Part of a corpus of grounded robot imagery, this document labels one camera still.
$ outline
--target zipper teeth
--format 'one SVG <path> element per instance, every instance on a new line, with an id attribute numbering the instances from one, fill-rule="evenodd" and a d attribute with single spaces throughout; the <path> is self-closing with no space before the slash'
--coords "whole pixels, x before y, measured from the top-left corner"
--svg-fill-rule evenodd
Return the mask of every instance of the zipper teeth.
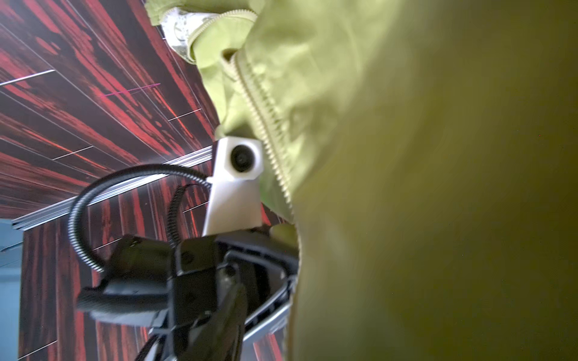
<path id="1" fill-rule="evenodd" d="M 267 130 L 265 129 L 265 121 L 263 119 L 262 112 L 259 111 L 256 101 L 251 96 L 251 93 L 249 92 L 248 86 L 240 74 L 239 64 L 237 63 L 236 56 L 237 56 L 237 53 L 233 54 L 233 56 L 231 57 L 231 64 L 233 65 L 232 68 L 233 68 L 233 74 L 234 74 L 235 80 L 241 85 L 239 88 L 241 89 L 241 94 L 243 96 L 243 99 L 245 99 L 245 101 L 249 107 L 249 110 L 251 112 L 251 115 L 253 116 L 254 119 L 257 120 L 257 131 L 259 133 L 259 138 L 263 141 L 263 143 L 265 145 L 265 153 L 267 154 L 267 157 L 271 161 L 271 165 L 273 167 L 273 172 L 275 174 L 275 177 L 277 178 L 279 185 L 281 185 L 281 190 L 283 191 L 283 196 L 285 197 L 285 201 L 289 205 L 289 210 L 291 211 L 291 215 L 293 215 L 293 205 L 291 203 L 291 195 L 289 193 L 286 179 L 281 172 L 281 167 L 279 166 L 279 162 L 277 161 L 275 151 L 273 150 L 273 147 L 271 145 L 271 141 L 269 140 Z"/>
<path id="2" fill-rule="evenodd" d="M 245 15 L 244 17 L 247 20 L 251 20 L 252 22 L 255 22 L 255 20 L 257 19 L 257 14 L 251 10 L 244 10 L 244 9 L 239 9 L 239 10 L 231 10 L 228 12 L 224 12 L 222 14 L 217 15 L 216 17 L 213 17 L 207 21 L 205 21 L 200 27 L 198 27 L 197 29 L 195 29 L 195 31 L 193 31 L 191 33 L 191 35 L 189 35 L 188 39 L 187 39 L 187 52 L 189 53 L 189 57 L 192 59 L 190 52 L 191 52 L 191 45 L 195 42 L 195 40 L 199 37 L 199 35 L 207 30 L 207 28 L 211 25 L 213 25 L 213 23 L 221 18 L 227 17 L 227 16 L 235 16 L 235 15 Z"/>

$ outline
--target white camera housing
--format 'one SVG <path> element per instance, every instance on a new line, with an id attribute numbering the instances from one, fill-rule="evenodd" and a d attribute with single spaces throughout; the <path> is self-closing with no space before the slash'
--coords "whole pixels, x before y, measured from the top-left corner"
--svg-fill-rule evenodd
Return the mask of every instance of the white camera housing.
<path id="1" fill-rule="evenodd" d="M 231 154 L 237 146 L 253 152 L 253 165 L 244 172 L 235 169 Z M 250 229 L 262 225 L 259 176 L 263 172 L 263 149 L 255 139 L 225 137 L 218 141 L 203 235 Z"/>

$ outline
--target person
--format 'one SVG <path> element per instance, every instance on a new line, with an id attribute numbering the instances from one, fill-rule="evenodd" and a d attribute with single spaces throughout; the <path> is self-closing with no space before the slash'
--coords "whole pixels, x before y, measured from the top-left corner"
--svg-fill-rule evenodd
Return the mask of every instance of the person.
<path id="1" fill-rule="evenodd" d="M 265 144 L 288 360 L 576 358 L 577 2 L 146 7 Z"/>

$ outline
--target camera lens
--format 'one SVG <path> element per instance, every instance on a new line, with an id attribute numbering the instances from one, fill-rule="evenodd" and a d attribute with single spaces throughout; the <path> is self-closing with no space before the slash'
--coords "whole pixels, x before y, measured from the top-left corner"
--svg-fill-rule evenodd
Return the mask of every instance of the camera lens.
<path id="1" fill-rule="evenodd" d="M 237 172 L 246 172 L 253 167 L 255 155 L 248 146 L 236 146 L 231 152 L 231 163 Z"/>

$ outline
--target light blue surface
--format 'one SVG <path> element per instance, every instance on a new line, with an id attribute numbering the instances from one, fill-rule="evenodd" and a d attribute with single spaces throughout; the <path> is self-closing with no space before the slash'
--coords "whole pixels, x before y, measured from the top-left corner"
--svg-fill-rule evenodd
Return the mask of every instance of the light blue surface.
<path id="1" fill-rule="evenodd" d="M 22 231 L 0 219 L 0 248 L 22 242 Z M 22 246 L 0 253 L 0 360 L 18 359 Z"/>

